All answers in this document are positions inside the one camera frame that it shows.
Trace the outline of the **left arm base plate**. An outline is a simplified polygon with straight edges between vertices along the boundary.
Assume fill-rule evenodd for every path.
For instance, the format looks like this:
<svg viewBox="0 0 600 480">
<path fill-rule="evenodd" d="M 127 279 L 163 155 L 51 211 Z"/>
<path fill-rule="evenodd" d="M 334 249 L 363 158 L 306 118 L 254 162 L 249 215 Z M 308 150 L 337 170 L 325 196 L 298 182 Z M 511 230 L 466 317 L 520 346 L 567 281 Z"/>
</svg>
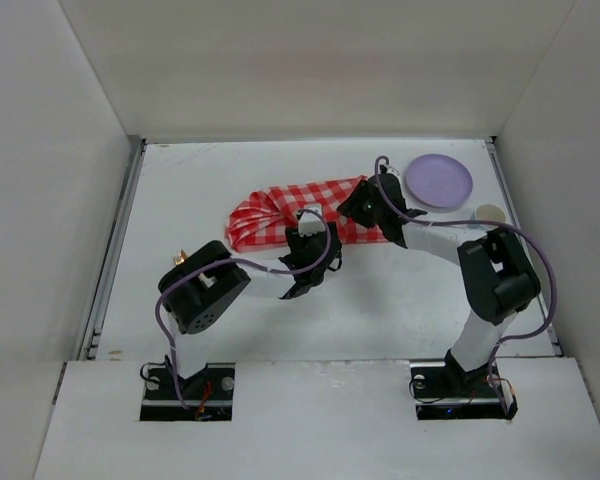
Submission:
<svg viewBox="0 0 600 480">
<path fill-rule="evenodd" d="M 225 422 L 232 420 L 236 368 L 209 363 L 179 378 L 178 396 L 168 360 L 140 368 L 144 382 L 139 420 L 143 422 Z"/>
</svg>

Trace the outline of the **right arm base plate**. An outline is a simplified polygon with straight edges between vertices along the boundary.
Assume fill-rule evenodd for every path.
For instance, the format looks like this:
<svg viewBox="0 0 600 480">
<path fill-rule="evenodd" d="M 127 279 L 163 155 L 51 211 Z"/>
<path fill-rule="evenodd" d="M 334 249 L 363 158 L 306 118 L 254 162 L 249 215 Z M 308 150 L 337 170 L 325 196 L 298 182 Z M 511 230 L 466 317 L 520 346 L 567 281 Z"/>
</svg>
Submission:
<svg viewBox="0 0 600 480">
<path fill-rule="evenodd" d="M 496 367 L 492 375 L 483 368 L 466 383 L 454 383 L 443 361 L 412 362 L 408 391 L 421 421 L 510 421 L 518 413 L 513 385 Z"/>
</svg>

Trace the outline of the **lilac plastic plate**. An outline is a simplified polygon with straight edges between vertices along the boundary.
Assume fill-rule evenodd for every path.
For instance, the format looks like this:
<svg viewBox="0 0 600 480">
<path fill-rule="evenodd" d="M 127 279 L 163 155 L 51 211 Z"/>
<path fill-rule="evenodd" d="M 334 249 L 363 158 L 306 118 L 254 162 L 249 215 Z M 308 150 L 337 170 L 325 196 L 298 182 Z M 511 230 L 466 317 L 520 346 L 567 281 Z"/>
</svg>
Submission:
<svg viewBox="0 0 600 480">
<path fill-rule="evenodd" d="M 403 179 L 414 198 L 439 209 L 462 206 L 474 186 L 466 166 L 442 154 L 425 154 L 415 158 L 406 167 Z"/>
</svg>

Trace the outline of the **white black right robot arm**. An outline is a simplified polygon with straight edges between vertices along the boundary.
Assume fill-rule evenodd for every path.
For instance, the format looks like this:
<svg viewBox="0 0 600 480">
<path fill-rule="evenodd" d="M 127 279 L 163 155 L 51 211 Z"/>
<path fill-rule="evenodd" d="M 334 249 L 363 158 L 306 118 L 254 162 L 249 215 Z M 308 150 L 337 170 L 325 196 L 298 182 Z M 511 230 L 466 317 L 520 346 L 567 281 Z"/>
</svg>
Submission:
<svg viewBox="0 0 600 480">
<path fill-rule="evenodd" d="M 433 226 L 421 219 L 423 210 L 406 207 L 399 181 L 390 173 L 360 180 L 337 211 L 362 227 L 379 228 L 391 243 L 459 268 L 470 313 L 445 355 L 443 372 L 455 388 L 485 375 L 492 351 L 513 319 L 540 293 L 516 234 L 497 227 L 469 240 L 460 228 Z"/>
</svg>

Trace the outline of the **gold fork green handle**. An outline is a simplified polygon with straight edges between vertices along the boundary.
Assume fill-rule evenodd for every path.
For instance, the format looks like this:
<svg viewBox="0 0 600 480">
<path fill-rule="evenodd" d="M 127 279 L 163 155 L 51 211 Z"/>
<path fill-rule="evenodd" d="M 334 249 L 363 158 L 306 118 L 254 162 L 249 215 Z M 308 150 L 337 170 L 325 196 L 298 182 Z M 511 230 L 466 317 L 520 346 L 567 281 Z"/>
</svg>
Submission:
<svg viewBox="0 0 600 480">
<path fill-rule="evenodd" d="M 174 257 L 173 263 L 175 266 L 183 264 L 188 258 L 187 253 L 184 250 L 180 250 Z"/>
</svg>

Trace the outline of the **red white checkered cloth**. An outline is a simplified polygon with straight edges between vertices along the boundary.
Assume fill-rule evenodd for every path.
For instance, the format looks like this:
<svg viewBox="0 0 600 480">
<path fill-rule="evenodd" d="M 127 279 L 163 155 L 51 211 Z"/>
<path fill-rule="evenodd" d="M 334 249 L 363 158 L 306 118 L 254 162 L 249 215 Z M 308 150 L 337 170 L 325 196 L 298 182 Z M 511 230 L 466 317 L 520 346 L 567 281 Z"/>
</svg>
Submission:
<svg viewBox="0 0 600 480">
<path fill-rule="evenodd" d="M 336 224 L 343 244 L 384 243 L 379 228 L 366 229 L 337 213 L 337 207 L 364 179 L 358 176 L 254 191 L 229 214 L 228 243 L 239 253 L 281 247 L 286 243 L 285 230 L 297 225 L 297 211 L 310 205 L 319 205 L 325 220 Z"/>
</svg>

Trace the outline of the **light blue mug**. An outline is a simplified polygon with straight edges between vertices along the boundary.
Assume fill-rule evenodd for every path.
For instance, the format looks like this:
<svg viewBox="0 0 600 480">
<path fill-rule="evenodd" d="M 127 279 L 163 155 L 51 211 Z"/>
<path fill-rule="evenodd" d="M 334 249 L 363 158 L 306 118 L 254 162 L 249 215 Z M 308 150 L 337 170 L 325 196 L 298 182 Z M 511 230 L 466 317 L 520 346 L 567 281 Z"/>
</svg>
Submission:
<svg viewBox="0 0 600 480">
<path fill-rule="evenodd" d="M 489 230 L 496 228 L 500 223 L 505 223 L 507 215 L 497 205 L 482 204 L 472 212 L 470 220 L 470 228 Z"/>
</svg>

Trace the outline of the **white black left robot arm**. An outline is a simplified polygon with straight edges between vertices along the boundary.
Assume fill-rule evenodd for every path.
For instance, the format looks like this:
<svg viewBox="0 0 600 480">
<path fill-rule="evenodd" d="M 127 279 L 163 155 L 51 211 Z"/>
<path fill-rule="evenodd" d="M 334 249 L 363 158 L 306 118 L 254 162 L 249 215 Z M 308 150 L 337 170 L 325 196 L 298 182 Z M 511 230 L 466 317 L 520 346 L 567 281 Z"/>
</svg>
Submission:
<svg viewBox="0 0 600 480">
<path fill-rule="evenodd" d="M 219 240 L 207 242 L 158 282 L 160 307 L 180 335 L 208 330 L 242 294 L 293 300 L 320 286 L 328 271 L 342 265 L 337 224 L 308 235 L 304 225 L 285 229 L 289 252 L 275 260 L 233 254 Z"/>
</svg>

